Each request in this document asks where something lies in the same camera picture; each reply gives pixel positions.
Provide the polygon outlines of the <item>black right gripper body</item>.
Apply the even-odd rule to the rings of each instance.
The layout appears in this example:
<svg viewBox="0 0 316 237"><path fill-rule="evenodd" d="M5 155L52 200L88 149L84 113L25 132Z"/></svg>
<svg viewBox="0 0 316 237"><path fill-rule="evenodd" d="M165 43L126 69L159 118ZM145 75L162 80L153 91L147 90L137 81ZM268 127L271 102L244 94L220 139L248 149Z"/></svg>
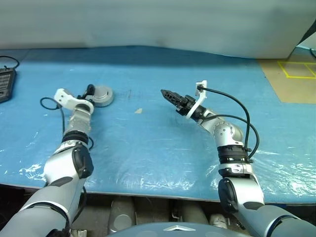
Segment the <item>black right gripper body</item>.
<svg viewBox="0 0 316 237"><path fill-rule="evenodd" d="M189 95L185 95L184 98L186 99L186 101L183 102L182 105L176 109L176 112L182 116L186 116L193 107L193 105L196 103L195 98Z"/></svg>

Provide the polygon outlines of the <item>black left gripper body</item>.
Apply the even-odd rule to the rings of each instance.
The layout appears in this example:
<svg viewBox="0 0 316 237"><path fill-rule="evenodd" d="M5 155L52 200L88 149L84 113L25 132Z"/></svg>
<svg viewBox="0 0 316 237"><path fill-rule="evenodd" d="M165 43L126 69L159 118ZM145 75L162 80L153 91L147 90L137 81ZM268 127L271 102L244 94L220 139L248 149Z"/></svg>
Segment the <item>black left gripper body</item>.
<svg viewBox="0 0 316 237"><path fill-rule="evenodd" d="M83 95L78 95L78 99L93 101L94 94L95 94L94 91L93 92L85 91Z"/></svg>

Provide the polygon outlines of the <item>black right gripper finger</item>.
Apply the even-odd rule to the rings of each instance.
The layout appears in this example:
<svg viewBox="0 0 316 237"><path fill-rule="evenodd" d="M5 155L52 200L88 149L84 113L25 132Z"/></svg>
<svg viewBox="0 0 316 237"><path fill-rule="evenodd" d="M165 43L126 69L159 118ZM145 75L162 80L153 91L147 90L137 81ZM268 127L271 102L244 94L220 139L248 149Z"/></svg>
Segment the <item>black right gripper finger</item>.
<svg viewBox="0 0 316 237"><path fill-rule="evenodd" d="M164 94L163 97L177 108L183 103L183 97L178 94Z"/></svg>
<svg viewBox="0 0 316 237"><path fill-rule="evenodd" d="M165 90L165 89L161 89L160 91L164 99L166 99L169 102L185 102L186 101L186 99L183 96L179 95L176 92L172 92L170 90Z"/></svg>

